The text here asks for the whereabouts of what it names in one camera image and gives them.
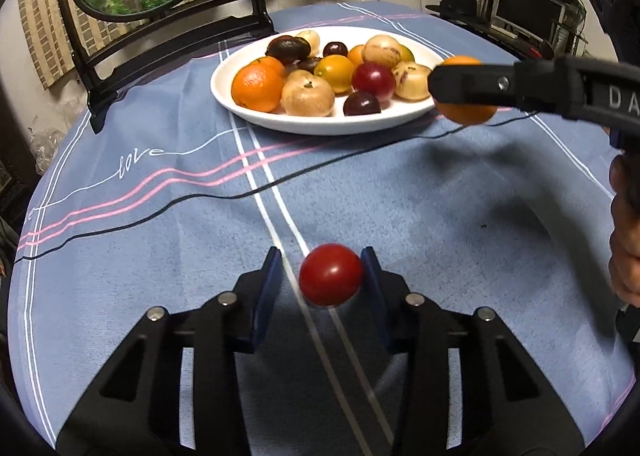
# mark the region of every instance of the white oval plate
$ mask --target white oval plate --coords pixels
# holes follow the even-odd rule
[[[366,43],[371,37],[380,34],[393,36],[400,44],[407,46],[413,53],[415,61],[433,69],[443,61],[436,52],[405,36],[373,28],[357,26],[320,26],[305,28],[315,30],[320,36],[320,50],[331,41],[340,41],[348,49]],[[296,35],[302,30],[294,30],[279,35]],[[393,98],[389,106],[375,115],[344,116],[342,106],[347,96],[335,97],[334,112],[330,116],[289,116],[279,108],[274,113],[261,113],[238,106],[231,97],[231,82],[238,70],[249,62],[264,56],[267,45],[277,35],[252,42],[223,60],[211,76],[211,92],[218,102],[234,114],[241,116],[256,126],[275,131],[295,134],[340,135],[361,132],[379,131],[394,128],[422,116],[433,106],[433,97],[419,102],[406,102]]]

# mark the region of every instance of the black line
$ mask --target black line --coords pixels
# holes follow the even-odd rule
[[[499,128],[500,126],[506,126],[511,122],[517,122],[518,120],[526,120],[527,118],[531,118],[532,116],[536,116],[539,111],[535,111],[532,113],[526,113],[524,116],[516,116],[515,118],[510,118],[509,120],[505,120],[504,122],[498,122],[497,124],[486,124],[488,128]]]
[[[505,122],[500,122],[499,124],[492,124],[493,127],[497,127],[497,126],[503,126],[505,124],[509,124],[511,122],[515,122],[516,120],[524,120],[526,118],[529,118],[530,116],[533,116],[535,113],[530,113],[527,116],[520,116],[518,118],[512,118],[511,120],[507,120]],[[266,191],[268,189],[271,189],[273,187],[276,187],[277,185],[280,185],[284,182],[293,180],[294,178],[298,178],[299,176],[308,174],[310,172],[313,172],[315,170],[321,169],[323,167],[329,166],[331,164],[334,163],[338,163],[341,162],[342,160],[347,160],[348,158],[353,158],[355,156],[360,156],[361,154],[366,154],[368,152],[374,152],[376,150],[379,149],[383,149],[384,147],[388,147],[388,146],[394,146],[395,144],[399,144],[400,142],[407,142],[409,140],[414,140],[416,138],[421,138],[423,140],[438,140],[440,138],[445,138],[446,136],[452,135],[452,134],[456,134],[460,131],[463,131],[464,129],[466,129],[467,126],[458,126],[457,128],[454,129],[450,129],[449,131],[445,131],[441,134],[436,134],[435,136],[423,136],[421,134],[413,134],[410,136],[405,136],[403,138],[398,138],[396,140],[391,140],[389,142],[383,142],[382,144],[379,144],[377,146],[372,146],[372,147],[367,147],[367,149],[361,149],[361,150],[357,150],[357,151],[353,151],[353,152],[349,152],[346,154],[343,154],[341,156],[337,156],[336,158],[332,158],[330,160],[325,160],[324,162],[321,163],[316,163],[315,165],[311,165],[309,167],[305,167],[304,169],[292,172],[290,174],[287,174],[285,176],[282,176],[281,178],[278,178],[277,180],[274,180],[272,182],[269,182],[265,185],[261,185],[260,187],[257,187],[255,189],[252,189],[250,191],[246,191],[246,192],[242,192],[240,194],[233,194],[231,196],[221,196],[221,195],[214,195],[214,194],[204,194],[204,193],[194,193],[194,194],[187,194],[184,196],[180,196],[179,198],[175,198],[174,200],[169,201],[169,203],[167,203],[164,207],[158,209],[156,212],[150,214],[149,216],[146,216],[144,218],[140,218],[137,221],[134,221],[132,223],[128,223],[126,225],[120,225],[117,227],[111,227],[110,229],[101,229],[101,230],[93,230],[92,232],[84,232],[82,234],[76,234],[74,236],[71,236],[69,238],[67,238],[65,241],[63,241],[62,243],[60,243],[58,246],[54,246],[53,248],[50,248],[49,250],[45,250],[44,252],[41,252],[39,254],[37,254],[36,256],[21,256],[20,258],[16,259],[14,264],[17,264],[19,261],[34,261],[35,259],[40,259],[44,256],[46,256],[47,254],[52,254],[53,252],[56,252],[58,250],[60,250],[63,246],[65,246],[67,243],[73,241],[73,240],[78,240],[80,238],[90,238],[92,236],[101,236],[103,234],[109,234],[111,232],[119,232],[121,230],[126,230],[126,229],[132,229],[133,227],[137,227],[138,225],[142,225],[148,221],[151,221],[154,218],[157,218],[160,214],[163,214],[165,211],[169,210],[171,207],[173,207],[174,205],[183,202],[183,201],[187,201],[190,200],[192,198],[212,198],[215,200],[241,200],[243,198],[249,198],[251,196],[254,196],[256,194],[260,194],[263,191]]]

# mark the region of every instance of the tablecloth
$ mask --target tablecloth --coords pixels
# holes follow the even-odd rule
[[[354,25],[408,36],[442,56],[514,61],[478,36],[395,4],[320,4],[272,16],[280,32]],[[88,115],[80,118],[31,199],[18,251],[31,259],[14,271],[8,319],[20,400],[44,438],[54,443],[145,310],[197,308],[260,267],[275,245],[286,276],[270,331],[255,355],[238,356],[252,451],[388,454],[405,358],[386,354],[361,297],[328,311],[301,306],[294,293],[308,251],[339,242],[357,252],[373,246],[385,269],[443,308],[494,308],[591,441],[634,382],[607,283],[614,151],[605,133],[538,115],[407,140],[255,196],[192,198],[159,212],[181,196],[240,194],[391,136],[454,127],[430,114],[341,139],[256,128],[209,90],[233,46],[131,87],[98,135]],[[491,123],[519,114],[501,111]],[[186,353],[180,431],[187,445],[190,371]],[[452,444],[460,436],[456,382]]]

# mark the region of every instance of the computer monitor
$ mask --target computer monitor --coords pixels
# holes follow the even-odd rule
[[[553,44],[557,23],[564,19],[564,5],[555,0],[497,0],[492,17]]]

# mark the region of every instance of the finger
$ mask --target finger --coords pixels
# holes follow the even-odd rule
[[[640,294],[640,259],[629,254],[618,240],[615,230],[609,238],[611,259],[613,260],[622,283],[628,290]]]
[[[611,216],[620,245],[632,256],[640,258],[640,218],[624,193],[613,198]]]
[[[625,162],[621,155],[618,155],[611,162],[609,167],[609,183],[616,194],[626,189],[626,177],[628,175]]]
[[[626,302],[631,306],[635,306],[636,308],[640,308],[640,295],[633,293],[622,282],[622,278],[618,273],[618,268],[616,267],[613,258],[609,261],[609,274],[611,276],[611,285],[613,287],[613,291],[616,292],[616,295],[622,299],[623,302]]]

